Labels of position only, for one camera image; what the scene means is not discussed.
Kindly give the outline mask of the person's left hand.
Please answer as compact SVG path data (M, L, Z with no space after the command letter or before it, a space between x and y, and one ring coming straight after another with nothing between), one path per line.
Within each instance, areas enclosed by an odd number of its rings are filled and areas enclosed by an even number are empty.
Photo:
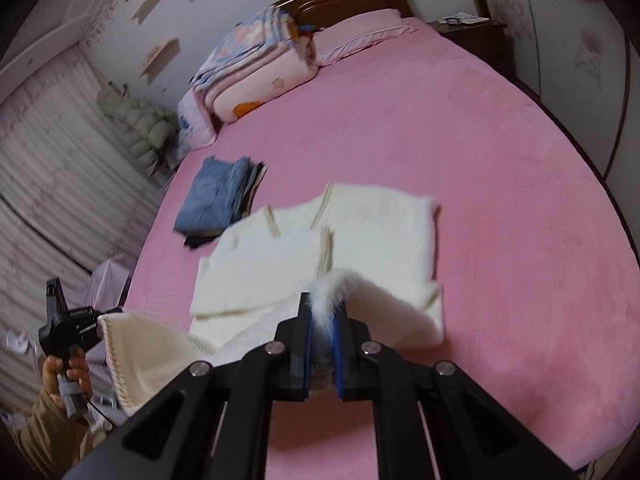
M57 356L47 356L42 364L42 386L44 391L58 408L64 408L60 390L58 390L58 376L64 375L78 386L88 398L92 397L92 385L85 352L77 350L75 355L64 362Z

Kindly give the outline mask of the person's left forearm sleeve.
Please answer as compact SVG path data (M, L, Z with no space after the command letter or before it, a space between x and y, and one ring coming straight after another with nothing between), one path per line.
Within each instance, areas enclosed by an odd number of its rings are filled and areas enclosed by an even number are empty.
M12 438L29 468L43 479L62 479L93 450L89 427L68 419L44 389Z

